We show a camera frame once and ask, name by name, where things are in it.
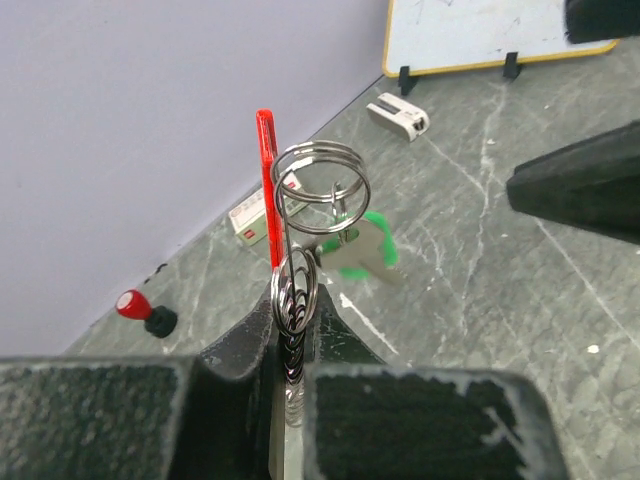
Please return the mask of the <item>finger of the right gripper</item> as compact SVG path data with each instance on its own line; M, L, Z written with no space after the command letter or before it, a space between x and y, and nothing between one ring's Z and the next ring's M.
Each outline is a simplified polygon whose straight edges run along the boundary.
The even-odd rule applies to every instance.
M525 162L506 182L523 214L639 243L639 122Z
M639 0L567 0L567 38L581 44L638 36L639 14Z

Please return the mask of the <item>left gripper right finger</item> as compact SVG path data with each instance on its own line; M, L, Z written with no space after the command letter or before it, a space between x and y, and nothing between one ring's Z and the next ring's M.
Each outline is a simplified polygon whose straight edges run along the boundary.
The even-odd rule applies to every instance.
M305 340L305 479L566 479L547 403L506 370L385 363L318 291Z

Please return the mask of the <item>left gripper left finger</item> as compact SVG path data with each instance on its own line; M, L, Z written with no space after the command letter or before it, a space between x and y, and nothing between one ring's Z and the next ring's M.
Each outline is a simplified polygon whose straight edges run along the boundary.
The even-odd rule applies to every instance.
M277 337L262 295L190 355L1 362L5 479L274 479Z

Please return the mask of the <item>green capped silver key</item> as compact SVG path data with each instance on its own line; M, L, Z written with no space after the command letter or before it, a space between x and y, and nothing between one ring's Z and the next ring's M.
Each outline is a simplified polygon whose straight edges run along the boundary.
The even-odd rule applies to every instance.
M348 229L329 235L311 248L323 271L337 271L348 280L378 279L401 285L405 275L395 265L398 254L387 218L366 211Z

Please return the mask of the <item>red handled metal keyring holder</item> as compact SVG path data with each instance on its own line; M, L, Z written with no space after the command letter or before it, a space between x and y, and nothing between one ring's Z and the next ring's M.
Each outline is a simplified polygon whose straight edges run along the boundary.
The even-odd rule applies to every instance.
M315 249L293 245L290 231L312 235L322 243L340 237L365 214L371 187L364 160L352 148L338 142L317 140L279 152L274 117L269 109L256 112L256 128L272 266L270 302L279 330L284 375L282 408L274 413L283 415L281 432L287 440L302 425L307 327L316 313L319 296L319 266L313 257ZM320 163L345 167L356 174L356 180L346 188L334 186L327 194L306 193L288 185L289 175ZM294 221L286 208L288 198L301 204L331 204L336 209L336 223L320 228Z

